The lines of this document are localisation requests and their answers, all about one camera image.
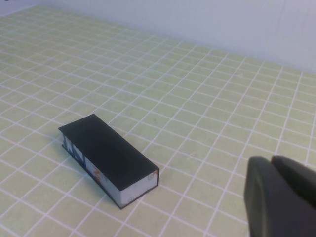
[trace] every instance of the black lid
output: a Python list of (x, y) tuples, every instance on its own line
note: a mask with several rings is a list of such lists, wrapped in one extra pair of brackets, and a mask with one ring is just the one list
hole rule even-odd
[(120, 191), (158, 170), (155, 164), (95, 114), (59, 130)]

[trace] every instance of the white wall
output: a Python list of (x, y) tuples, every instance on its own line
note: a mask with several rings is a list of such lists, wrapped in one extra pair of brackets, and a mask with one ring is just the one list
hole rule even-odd
[(43, 0), (141, 30), (316, 73), (315, 0)]
[(32, 7), (36, 3), (35, 1), (41, 0), (0, 0), (0, 17)]

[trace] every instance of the box side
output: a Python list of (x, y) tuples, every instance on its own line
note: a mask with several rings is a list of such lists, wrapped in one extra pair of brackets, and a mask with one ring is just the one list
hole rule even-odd
[(147, 175), (143, 179), (121, 191), (121, 204), (123, 206), (132, 203), (151, 189), (158, 186), (159, 170)]
[(104, 190), (113, 202), (122, 209), (121, 193), (115, 185), (63, 134), (64, 149), (78, 162), (91, 178)]

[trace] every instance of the table surface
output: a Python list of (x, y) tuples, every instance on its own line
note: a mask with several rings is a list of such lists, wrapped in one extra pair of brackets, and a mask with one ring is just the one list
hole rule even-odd
[[(45, 6), (0, 50), (2, 237), (246, 237), (248, 158), (316, 167), (315, 75)], [(61, 147), (92, 113), (161, 170), (123, 210)]]

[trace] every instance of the rectangular box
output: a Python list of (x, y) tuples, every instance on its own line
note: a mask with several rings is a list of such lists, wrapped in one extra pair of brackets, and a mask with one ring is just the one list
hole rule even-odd
[(120, 209), (158, 186), (159, 168), (95, 114), (59, 130), (62, 146)]

